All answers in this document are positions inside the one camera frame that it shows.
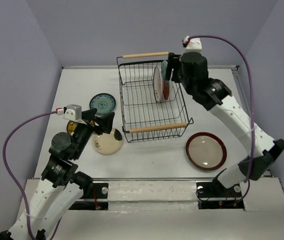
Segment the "white plate with orange sunburst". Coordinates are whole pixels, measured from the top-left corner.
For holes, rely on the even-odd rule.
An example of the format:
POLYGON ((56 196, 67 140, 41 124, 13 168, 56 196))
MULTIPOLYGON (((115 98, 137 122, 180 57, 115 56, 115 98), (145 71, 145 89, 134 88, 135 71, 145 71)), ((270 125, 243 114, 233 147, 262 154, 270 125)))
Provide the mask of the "white plate with orange sunburst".
POLYGON ((153 88, 156 102, 160 102, 163 96, 163 77, 159 67, 154 68, 153 72, 153 88))

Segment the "yellow plate with dark rim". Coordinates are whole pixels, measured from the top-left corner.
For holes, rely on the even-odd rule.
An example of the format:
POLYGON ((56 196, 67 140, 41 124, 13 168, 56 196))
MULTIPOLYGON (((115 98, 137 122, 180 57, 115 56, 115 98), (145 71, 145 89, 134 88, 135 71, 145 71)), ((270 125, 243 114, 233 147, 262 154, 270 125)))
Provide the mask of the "yellow plate with dark rim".
POLYGON ((77 127, 78 123, 77 122, 73 122, 73 121, 69 121, 67 123, 67 127, 66 127, 66 130, 67 130, 67 133, 72 136, 75 132, 75 129, 77 127))

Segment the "red plate with teal flower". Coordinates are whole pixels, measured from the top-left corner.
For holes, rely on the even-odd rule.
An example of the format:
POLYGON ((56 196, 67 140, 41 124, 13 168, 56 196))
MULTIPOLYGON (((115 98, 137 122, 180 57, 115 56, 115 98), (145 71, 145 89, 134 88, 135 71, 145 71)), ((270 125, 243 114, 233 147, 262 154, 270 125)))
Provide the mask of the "red plate with teal flower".
POLYGON ((163 95, 164 95, 164 99, 167 101, 170 99, 173 85, 172 85, 171 80, 165 79, 166 69, 167 69, 167 60, 164 60, 161 63, 161 74, 163 78, 163 95))

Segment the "large dark red rimmed plate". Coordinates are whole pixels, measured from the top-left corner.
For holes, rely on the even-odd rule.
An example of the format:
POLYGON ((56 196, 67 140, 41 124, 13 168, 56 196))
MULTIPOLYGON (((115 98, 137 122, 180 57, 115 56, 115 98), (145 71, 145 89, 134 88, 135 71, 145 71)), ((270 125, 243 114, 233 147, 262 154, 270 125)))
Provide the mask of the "large dark red rimmed plate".
POLYGON ((221 168, 227 158, 223 141, 209 132, 193 134, 186 142, 185 152, 191 164, 207 172, 221 168))

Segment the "blue floral green plate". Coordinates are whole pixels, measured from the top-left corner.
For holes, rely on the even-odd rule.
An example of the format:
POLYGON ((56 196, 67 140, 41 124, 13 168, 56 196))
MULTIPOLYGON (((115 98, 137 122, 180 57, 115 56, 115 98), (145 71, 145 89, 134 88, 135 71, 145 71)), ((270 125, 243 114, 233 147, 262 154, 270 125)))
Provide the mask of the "blue floral green plate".
POLYGON ((96 114, 103 116, 112 112, 116 107, 115 98, 109 93, 99 93, 89 102, 90 109, 97 109, 96 114))

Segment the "cream plate with black patch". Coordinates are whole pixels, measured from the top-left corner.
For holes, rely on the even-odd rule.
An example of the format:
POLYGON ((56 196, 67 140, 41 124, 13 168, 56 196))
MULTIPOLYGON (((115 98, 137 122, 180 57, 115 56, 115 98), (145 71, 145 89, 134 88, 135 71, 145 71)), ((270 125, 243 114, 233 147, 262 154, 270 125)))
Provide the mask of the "cream plate with black patch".
POLYGON ((123 137, 120 131, 112 128, 109 134, 94 135, 93 147, 103 155, 111 155, 117 152, 123 143, 123 137))

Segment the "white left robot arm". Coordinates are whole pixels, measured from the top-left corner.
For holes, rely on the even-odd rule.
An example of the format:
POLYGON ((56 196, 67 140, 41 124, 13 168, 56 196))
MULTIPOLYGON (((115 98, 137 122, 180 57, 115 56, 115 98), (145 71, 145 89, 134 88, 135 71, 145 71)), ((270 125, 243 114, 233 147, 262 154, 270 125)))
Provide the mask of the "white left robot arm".
POLYGON ((81 197, 88 197, 94 188, 93 179, 78 171, 78 160, 92 134, 109 134, 114 112, 102 116, 97 109, 82 110, 70 104, 54 111, 34 116, 18 125, 4 142, 2 155, 7 172, 22 193, 25 210, 8 230, 0 233, 0 240, 52 240, 67 210, 81 197), (49 148, 50 157, 38 182, 35 193, 28 199, 24 188, 12 173, 7 161, 7 145, 13 134, 27 123, 49 115, 63 116, 77 124, 72 134, 54 135, 49 148))

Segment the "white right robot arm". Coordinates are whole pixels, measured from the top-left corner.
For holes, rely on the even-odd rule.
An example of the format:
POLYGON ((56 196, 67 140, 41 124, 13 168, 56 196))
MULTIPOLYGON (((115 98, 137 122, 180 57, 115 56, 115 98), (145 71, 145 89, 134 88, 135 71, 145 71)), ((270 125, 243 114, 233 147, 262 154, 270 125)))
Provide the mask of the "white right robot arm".
POLYGON ((258 180, 284 151, 284 140, 275 140, 254 123, 238 104, 231 90, 219 79, 209 77, 207 59, 198 52, 169 53, 165 79, 181 83, 193 100, 218 118, 239 140, 247 157, 222 170, 210 190, 223 196, 234 185, 258 180))

